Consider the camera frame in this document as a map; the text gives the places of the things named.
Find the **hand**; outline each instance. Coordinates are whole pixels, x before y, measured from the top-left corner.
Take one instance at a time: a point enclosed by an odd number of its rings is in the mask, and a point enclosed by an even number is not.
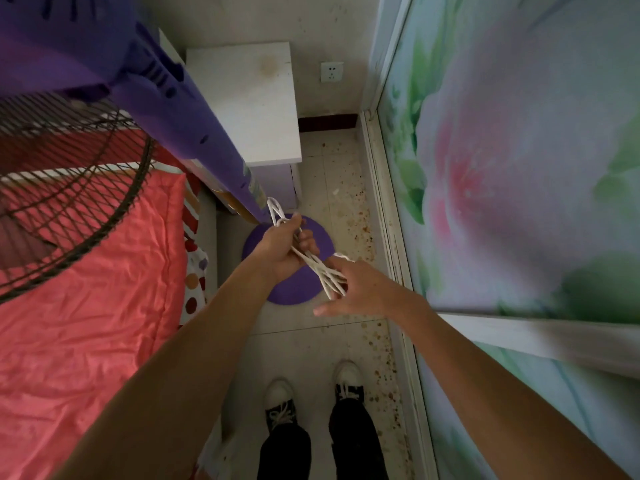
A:
[[[342,297],[334,293],[332,301],[316,307],[316,316],[357,314],[394,318],[398,307],[415,298],[421,298],[404,286],[391,281],[364,261],[351,262],[330,257],[325,264],[345,275],[347,296]]]
[[[273,279],[274,286],[305,265],[302,258],[291,250],[291,245],[294,243],[293,235],[302,224],[304,224],[302,216],[295,213],[289,222],[270,227],[251,253],[250,257],[257,259],[265,266],[265,270]],[[299,243],[294,245],[302,253],[311,251],[315,255],[320,254],[313,231],[309,229],[300,231],[298,240]]]

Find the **floral wallpaper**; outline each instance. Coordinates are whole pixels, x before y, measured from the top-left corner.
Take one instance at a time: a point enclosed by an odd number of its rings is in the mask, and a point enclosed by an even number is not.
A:
[[[638,20],[640,0],[412,1],[378,114],[434,307],[640,324]],[[486,351],[640,478],[616,443],[640,444],[638,382]],[[441,477],[492,477],[423,386]]]

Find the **forearm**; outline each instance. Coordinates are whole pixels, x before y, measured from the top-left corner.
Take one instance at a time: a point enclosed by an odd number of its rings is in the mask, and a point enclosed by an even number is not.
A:
[[[391,316],[407,332],[498,478],[626,478],[532,389],[407,295]]]
[[[55,478],[187,478],[273,288],[247,258],[109,402]]]

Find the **white wall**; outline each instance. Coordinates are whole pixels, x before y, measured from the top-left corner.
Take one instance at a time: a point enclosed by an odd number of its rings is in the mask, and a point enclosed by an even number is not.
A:
[[[143,1],[179,52],[289,41],[299,117],[360,110],[380,0]],[[343,80],[321,84],[322,61],[343,61]]]

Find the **purple fan base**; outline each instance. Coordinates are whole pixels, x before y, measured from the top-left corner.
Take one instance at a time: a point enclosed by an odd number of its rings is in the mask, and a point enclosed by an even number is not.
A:
[[[315,220],[309,217],[305,217],[305,219],[307,223],[302,226],[302,229],[311,229],[314,232],[316,244],[318,248],[320,248],[320,259],[327,259],[335,252],[331,237],[326,233],[324,227]],[[251,231],[251,234],[249,234],[249,237],[247,237],[244,242],[242,259],[251,254],[251,251],[258,245],[258,242],[262,239],[262,235],[269,227],[271,227],[271,224],[258,224],[255,229]],[[304,266],[293,276],[277,284],[267,299],[276,305],[297,305],[309,301],[320,293],[320,291],[322,291],[322,284],[320,284],[316,273],[311,271],[309,266]]]

